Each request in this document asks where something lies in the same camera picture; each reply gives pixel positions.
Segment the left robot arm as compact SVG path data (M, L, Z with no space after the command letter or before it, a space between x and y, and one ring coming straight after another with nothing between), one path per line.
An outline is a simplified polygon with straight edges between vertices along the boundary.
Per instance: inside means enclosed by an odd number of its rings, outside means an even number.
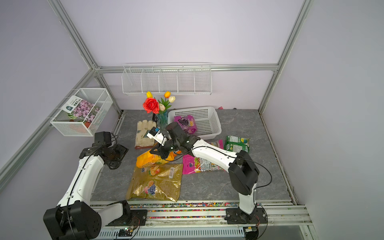
M92 191L104 166L117 169L128 152L120 144L96 145L80 154L76 174L57 206L46 210L43 221L53 240L91 240L115 220L132 219L126 200L96 211L90 207Z

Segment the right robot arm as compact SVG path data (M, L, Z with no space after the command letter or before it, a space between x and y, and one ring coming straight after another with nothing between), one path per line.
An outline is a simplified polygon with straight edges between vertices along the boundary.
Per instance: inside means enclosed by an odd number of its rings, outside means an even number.
M229 152L215 147L196 136L174 137L168 139L163 133L150 131L147 137L157 142L150 150L162 159L172 152L181 152L205 159L228 172L232 187L239 193L239 209L251 215L256 208L255 189L259 178L259 169L245 151Z

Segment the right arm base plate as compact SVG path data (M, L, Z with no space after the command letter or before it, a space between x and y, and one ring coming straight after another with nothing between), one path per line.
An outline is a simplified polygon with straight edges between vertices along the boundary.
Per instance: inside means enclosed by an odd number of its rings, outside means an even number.
M266 224L267 213L263 208L255 208L251 214L247 214L237 209L226 209L225 220L229 225L246 225L246 224Z

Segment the yellow orange candy bag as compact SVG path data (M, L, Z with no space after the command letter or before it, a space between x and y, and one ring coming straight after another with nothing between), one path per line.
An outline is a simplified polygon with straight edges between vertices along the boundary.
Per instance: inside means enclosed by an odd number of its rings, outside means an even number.
M177 156L176 154L171 152L169 156L164 160L161 158L161 156L153 155L150 153L150 151L147 151L137 157L136 167L144 168L144 167L150 167L153 165L164 165L174 161L176 156Z

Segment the white plastic basket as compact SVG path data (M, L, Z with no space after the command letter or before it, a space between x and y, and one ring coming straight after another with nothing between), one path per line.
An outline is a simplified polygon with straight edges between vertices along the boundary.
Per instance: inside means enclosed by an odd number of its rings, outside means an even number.
M168 124L174 121L175 117L192 116L197 125L195 135L203 140L211 140L222 133L221 123L214 107L197 107L172 110L168 113Z

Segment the purple grape candy bag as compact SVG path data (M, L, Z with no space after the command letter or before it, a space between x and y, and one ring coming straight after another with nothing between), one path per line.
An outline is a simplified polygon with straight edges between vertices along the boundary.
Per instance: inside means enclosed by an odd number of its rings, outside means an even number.
M181 128L189 135L193 135L198 129L196 121L193 116L187 115L185 117L176 116L174 121L178 123Z

